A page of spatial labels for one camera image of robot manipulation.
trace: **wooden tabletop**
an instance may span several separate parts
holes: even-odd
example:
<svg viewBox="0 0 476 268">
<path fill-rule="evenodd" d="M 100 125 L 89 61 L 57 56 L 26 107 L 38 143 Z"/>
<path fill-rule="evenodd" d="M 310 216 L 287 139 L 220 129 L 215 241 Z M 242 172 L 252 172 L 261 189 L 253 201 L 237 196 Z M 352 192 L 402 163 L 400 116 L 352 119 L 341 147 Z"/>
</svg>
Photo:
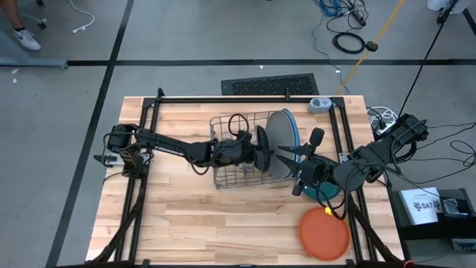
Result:
<svg viewBox="0 0 476 268">
<path fill-rule="evenodd" d="M 144 98 L 124 98 L 119 123 L 138 124 Z M 355 147 L 372 142 L 364 98 L 345 96 L 344 99 Z M 211 118 L 282 108 L 292 111 L 301 144 L 309 140 L 314 127 L 324 129 L 326 134 L 317 151 L 337 160 L 329 115 L 312 115 L 306 111 L 304 103 L 161 103 L 157 131 L 186 142 L 207 141 L 210 140 Z M 346 144 L 343 127 L 340 120 L 338 122 L 342 144 Z M 304 194 L 292 196 L 293 182 L 217 190 L 212 171 L 198 176 L 185 160 L 158 151 L 154 154 L 137 262 L 148 258 L 152 264 L 345 264 L 346 259 L 354 258 L 352 243 L 335 261 L 320 261 L 304 252 L 297 226 L 303 213 L 318 204 Z M 121 170 L 122 167 L 109 168 L 106 175 Z M 118 230 L 126 185 L 127 179 L 122 176 L 113 176 L 105 182 L 88 260 L 96 257 Z M 365 184 L 364 195 L 372 227 L 390 250 L 403 258 L 385 187 L 379 183 Z M 341 199 L 342 194 L 332 203 L 335 205 Z M 129 228 L 125 258 L 131 232 L 132 228 Z M 368 259 L 360 226 L 358 233 L 362 252 Z"/>
</svg>

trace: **metal wire basket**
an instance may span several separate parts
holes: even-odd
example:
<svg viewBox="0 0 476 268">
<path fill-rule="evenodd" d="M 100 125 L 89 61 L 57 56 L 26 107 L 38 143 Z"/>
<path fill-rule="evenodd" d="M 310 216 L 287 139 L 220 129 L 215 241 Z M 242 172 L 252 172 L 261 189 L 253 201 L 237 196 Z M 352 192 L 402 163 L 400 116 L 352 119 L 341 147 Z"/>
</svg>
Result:
<svg viewBox="0 0 476 268">
<path fill-rule="evenodd" d="M 259 125 L 266 128 L 271 112 L 254 112 L 242 114 L 249 124 L 249 132 L 253 135 L 252 144 L 257 144 L 256 127 Z M 227 138 L 235 138 L 228 129 L 228 122 L 231 115 L 219 116 L 210 119 L 211 138 L 217 138 L 219 141 Z M 237 133 L 238 130 L 246 130 L 245 121 L 235 116 L 230 123 L 230 130 Z M 217 189 L 234 188 L 251 185 L 261 185 L 273 182 L 283 182 L 292 178 L 275 179 L 268 171 L 266 173 L 256 169 L 253 164 L 240 164 L 238 166 L 218 167 L 213 169 L 213 180 Z"/>
</svg>

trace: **concrete floor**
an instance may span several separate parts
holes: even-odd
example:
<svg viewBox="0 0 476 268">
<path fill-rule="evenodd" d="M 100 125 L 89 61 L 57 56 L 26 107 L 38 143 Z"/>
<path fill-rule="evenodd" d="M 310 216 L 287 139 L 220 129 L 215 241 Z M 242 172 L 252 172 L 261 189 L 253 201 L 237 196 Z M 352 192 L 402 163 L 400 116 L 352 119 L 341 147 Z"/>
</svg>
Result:
<svg viewBox="0 0 476 268">
<path fill-rule="evenodd" d="M 96 15 L 96 22 L 76 35 L 73 28 L 89 18 L 75 13 L 67 1 L 46 1 L 43 8 L 28 4 L 30 14 L 48 18 L 41 31 L 28 24 L 42 43 L 38 57 L 68 60 L 107 60 L 118 32 L 126 0 L 76 1 Z M 391 14 L 397 0 L 366 0 L 370 12 L 362 37 L 372 39 Z M 476 7 L 469 8 L 476 17 Z M 310 31 L 321 12 L 310 0 L 143 0 L 135 1 L 119 60 L 242 60 L 322 59 L 312 48 Z M 419 60 L 437 31 L 436 13 L 424 1 L 408 1 L 379 43 L 371 59 Z M 335 27 L 344 27 L 339 21 Z M 325 27 L 316 31 L 319 48 L 333 59 L 358 59 L 331 44 Z M 452 16 L 431 59 L 476 59 L 476 36 L 465 18 Z M 340 66 L 346 74 L 351 66 Z M 43 267 L 60 220 L 65 198 L 83 146 L 105 66 L 56 68 L 0 68 L 0 267 Z M 418 66 L 362 66 L 348 84 L 350 94 L 364 95 L 368 106 L 396 111 L 416 75 Z M 96 135 L 74 207 L 59 264 L 84 261 L 100 197 L 105 169 L 92 159 L 100 153 L 101 138 L 118 120 L 124 96 L 154 95 L 160 86 L 167 95 L 220 95 L 220 81 L 245 77 L 312 72 L 322 95 L 339 86 L 332 66 L 118 66 L 100 116 Z M 429 125 L 475 121 L 474 66 L 426 66 L 406 111 L 427 118 Z M 430 141 L 456 132 L 431 131 Z M 457 138 L 476 146 L 474 130 Z M 453 156 L 447 141 L 419 151 L 415 158 Z M 405 174 L 415 181 L 460 169 L 453 162 L 408 162 Z M 475 169 L 426 186 L 461 188 L 476 204 Z M 394 190 L 413 188 L 393 180 Z M 446 255 L 426 264 L 474 267 L 476 258 L 456 255 L 445 243 L 412 243 L 416 261 Z"/>
</svg>

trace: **orange plate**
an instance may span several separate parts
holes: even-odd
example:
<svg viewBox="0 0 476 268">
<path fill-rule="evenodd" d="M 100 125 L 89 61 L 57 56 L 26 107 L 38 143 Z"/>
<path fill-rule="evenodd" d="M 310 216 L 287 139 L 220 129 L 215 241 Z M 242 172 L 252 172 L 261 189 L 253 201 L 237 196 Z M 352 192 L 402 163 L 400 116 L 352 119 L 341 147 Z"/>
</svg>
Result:
<svg viewBox="0 0 476 268">
<path fill-rule="evenodd" d="M 299 237 L 307 254 L 322 261 L 340 258 L 349 247 L 349 228 L 343 220 L 324 212 L 324 208 L 307 211 L 299 223 Z"/>
</svg>

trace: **person's foot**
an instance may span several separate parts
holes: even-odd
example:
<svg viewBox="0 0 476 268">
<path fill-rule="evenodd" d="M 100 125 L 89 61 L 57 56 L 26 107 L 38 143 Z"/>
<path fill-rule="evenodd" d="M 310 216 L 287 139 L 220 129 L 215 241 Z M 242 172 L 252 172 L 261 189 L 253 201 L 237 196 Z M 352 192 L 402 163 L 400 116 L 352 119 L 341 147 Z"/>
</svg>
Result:
<svg viewBox="0 0 476 268">
<path fill-rule="evenodd" d="M 17 31 L 17 30 L 13 30 L 13 34 L 15 34 L 16 38 L 18 39 L 18 41 L 20 41 L 20 43 L 32 50 L 32 51 L 38 51 L 40 49 L 42 49 L 42 46 L 39 45 L 39 43 L 33 38 L 33 34 L 31 32 L 29 32 L 28 30 L 26 29 L 23 29 L 23 30 L 20 30 L 20 31 Z"/>
</svg>

